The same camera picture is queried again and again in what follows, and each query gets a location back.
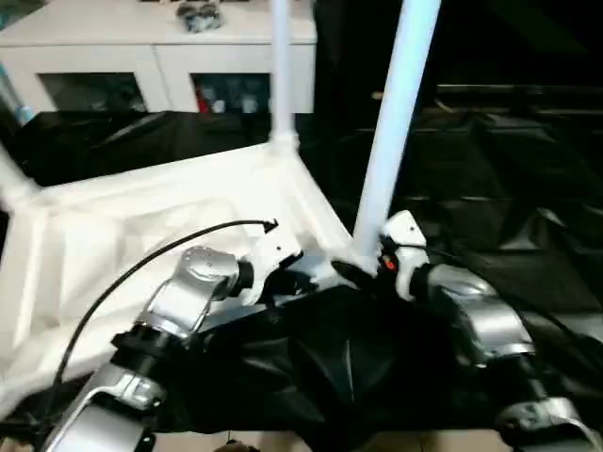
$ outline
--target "robotic arm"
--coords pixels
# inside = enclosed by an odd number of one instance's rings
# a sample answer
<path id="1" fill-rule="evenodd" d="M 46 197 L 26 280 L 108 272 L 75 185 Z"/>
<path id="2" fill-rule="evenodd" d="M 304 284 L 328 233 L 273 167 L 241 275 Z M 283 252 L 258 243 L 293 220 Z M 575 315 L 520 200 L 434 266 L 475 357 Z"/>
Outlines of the robotic arm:
<path id="1" fill-rule="evenodd" d="M 238 297 L 256 303 L 267 277 L 300 257 L 295 235 L 283 226 L 261 237 L 241 260 L 193 247 L 155 292 L 132 330 L 118 334 L 117 351 L 90 378 L 47 438 L 44 452 L 144 452 L 154 434 L 142 417 L 168 396 L 170 362 L 187 349 L 212 303 Z"/>
<path id="2" fill-rule="evenodd" d="M 432 265 L 408 212 L 388 221 L 382 242 L 377 281 L 448 321 L 459 360 L 479 372 L 489 390 L 494 428 L 503 441 L 521 452 L 603 452 L 539 362 L 519 315 L 490 284 L 463 268 Z M 241 306 L 256 303 L 269 275 L 301 254 L 283 227 L 260 238 L 240 260 L 204 247 L 185 251 L 134 327 L 115 336 L 116 353 L 65 411 L 42 451 L 153 450 L 155 436 L 143 418 L 169 396 L 171 360 L 187 350 L 212 305 L 228 298 Z"/>
<path id="3" fill-rule="evenodd" d="M 425 245 L 408 212 L 388 221 L 382 242 L 381 276 L 394 279 L 400 298 L 424 303 L 449 322 L 458 359 L 483 376 L 505 443 L 525 452 L 603 451 L 539 362 L 517 312 L 488 282 L 464 268 L 434 266 L 424 250 L 401 247 Z"/>

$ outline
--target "orange light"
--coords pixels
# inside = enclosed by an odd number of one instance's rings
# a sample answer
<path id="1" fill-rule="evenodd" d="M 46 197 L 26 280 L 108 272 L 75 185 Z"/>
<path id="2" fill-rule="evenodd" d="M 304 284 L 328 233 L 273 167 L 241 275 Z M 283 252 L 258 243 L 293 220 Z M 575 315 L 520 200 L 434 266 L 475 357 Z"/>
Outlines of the orange light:
<path id="1" fill-rule="evenodd" d="M 392 261 L 390 261 L 387 258 L 385 259 L 385 266 L 387 267 L 388 270 L 394 271 L 396 269 L 396 264 L 394 264 Z"/>

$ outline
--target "black plastic sheet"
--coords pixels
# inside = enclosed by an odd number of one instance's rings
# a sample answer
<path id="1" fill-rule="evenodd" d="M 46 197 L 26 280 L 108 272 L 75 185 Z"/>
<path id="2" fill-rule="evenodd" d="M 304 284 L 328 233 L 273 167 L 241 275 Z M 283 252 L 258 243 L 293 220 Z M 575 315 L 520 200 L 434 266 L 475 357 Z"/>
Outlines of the black plastic sheet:
<path id="1" fill-rule="evenodd" d="M 420 119 L 392 212 L 410 209 L 430 245 L 458 255 L 504 294 L 592 332 L 603 301 L 597 127 L 483 115 Z M 372 134 L 312 137 L 306 129 L 301 156 L 351 227 Z M 51 185 L 233 149 L 267 134 L 262 121 L 184 113 L 47 114 L 9 149 L 29 176 Z M 600 375 L 543 318 L 526 317 L 543 356 L 596 425 Z M 294 429 L 316 449 L 350 448 L 376 430 L 487 428 L 485 394 L 454 364 L 447 334 L 437 318 L 346 287 L 292 302 L 199 341 L 174 368 L 159 427 Z M 596 340 L 580 346 L 601 355 Z"/>

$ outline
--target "cabinet door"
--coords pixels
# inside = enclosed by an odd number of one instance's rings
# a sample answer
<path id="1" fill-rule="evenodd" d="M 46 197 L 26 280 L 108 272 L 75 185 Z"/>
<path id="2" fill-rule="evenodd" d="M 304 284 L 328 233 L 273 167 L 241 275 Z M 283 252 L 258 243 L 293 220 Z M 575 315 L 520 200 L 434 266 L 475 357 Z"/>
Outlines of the cabinet door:
<path id="1" fill-rule="evenodd" d="M 5 47 L 0 59 L 34 113 L 171 109 L 152 46 Z"/>
<path id="2" fill-rule="evenodd" d="M 174 110 L 262 111 L 269 105 L 272 51 L 268 44 L 158 45 L 157 58 Z M 296 113 L 311 113 L 315 45 L 292 45 Z"/>

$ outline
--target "floor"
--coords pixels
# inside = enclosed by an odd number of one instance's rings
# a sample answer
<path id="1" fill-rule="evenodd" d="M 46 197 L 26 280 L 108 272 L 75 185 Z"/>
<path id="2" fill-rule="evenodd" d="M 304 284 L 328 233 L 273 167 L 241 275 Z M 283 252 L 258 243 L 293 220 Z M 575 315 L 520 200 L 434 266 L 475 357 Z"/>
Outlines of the floor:
<path id="1" fill-rule="evenodd" d="M 253 445 L 261 452 L 310 452 L 293 433 L 235 431 L 231 438 Z M 228 441 L 228 433 L 160 435 L 154 452 L 212 452 Z M 29 452 L 28 447 L 3 444 L 0 452 Z M 440 431 L 433 433 L 387 432 L 376 435 L 360 452 L 509 452 L 494 431 Z"/>

